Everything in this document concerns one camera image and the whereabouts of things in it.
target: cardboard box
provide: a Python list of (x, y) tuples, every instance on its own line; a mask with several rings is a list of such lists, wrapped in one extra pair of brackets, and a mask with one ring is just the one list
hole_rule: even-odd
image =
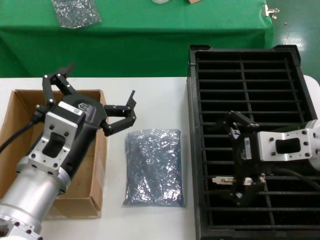
[[(103, 105), (106, 104), (104, 93), (101, 90), (80, 90), (78, 92), (94, 98)], [(60, 102), (62, 99), (61, 92), (55, 91), (54, 98), (57, 102)], [(43, 91), (12, 91), (0, 132), (0, 145), (28, 123), (36, 110), (37, 104), (45, 104)], [(43, 130), (43, 127), (43, 123), (33, 126), (16, 138), (0, 154), (0, 198), (4, 196), (16, 179), (17, 163), (26, 154), (31, 144)], [(107, 138), (103, 130), (100, 129), (74, 176), (69, 189), (65, 194), (57, 197), (47, 215), (47, 219), (101, 217), (106, 158)]]
[(189, 0), (189, 3), (195, 4), (195, 3), (200, 2), (200, 1), (201, 1), (201, 0)]

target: black plastic crate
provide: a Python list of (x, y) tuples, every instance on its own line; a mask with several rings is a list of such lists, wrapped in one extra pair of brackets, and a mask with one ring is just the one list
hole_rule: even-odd
[[(296, 177), (266, 176), (264, 191), (249, 207), (211, 194), (230, 187), (212, 178), (234, 174), (231, 141), (223, 130), (213, 131), (228, 111), (245, 114), (260, 131), (303, 128), (317, 119), (300, 62), (295, 45), (190, 47), (187, 89), (198, 240), (320, 238), (320, 192)], [(319, 175), (308, 177), (320, 183)]]

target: green table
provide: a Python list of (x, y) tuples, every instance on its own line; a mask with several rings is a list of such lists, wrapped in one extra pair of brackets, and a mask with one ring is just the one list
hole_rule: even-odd
[(58, 26), (50, 0), (0, 1), (0, 77), (40, 77), (75, 62), (73, 77), (186, 76), (189, 45), (272, 47), (265, 0), (96, 0), (103, 23)]

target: plastic bag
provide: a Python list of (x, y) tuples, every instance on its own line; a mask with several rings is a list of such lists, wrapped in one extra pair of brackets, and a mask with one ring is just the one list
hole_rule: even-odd
[(127, 133), (124, 205), (184, 207), (178, 129)]
[(52, 0), (59, 26), (68, 29), (101, 23), (95, 0)]

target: white object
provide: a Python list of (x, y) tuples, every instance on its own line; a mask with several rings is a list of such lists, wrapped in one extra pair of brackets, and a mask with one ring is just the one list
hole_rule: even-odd
[[(108, 139), (102, 218), (46, 220), (41, 235), (45, 240), (194, 240), (195, 215), (191, 174), (189, 113), (186, 77), (68, 78), (76, 89), (102, 89), (106, 102), (123, 105), (136, 90), (137, 120), (133, 127)], [(314, 108), (320, 118), (320, 86), (305, 76)], [(41, 78), (0, 78), (0, 125), (11, 91), (42, 89)], [(126, 188), (125, 133), (140, 129), (181, 130), (183, 195), (186, 208), (122, 207)]]
[(164, 4), (166, 2), (168, 2), (169, 0), (152, 0), (152, 2), (156, 3), (156, 4)]

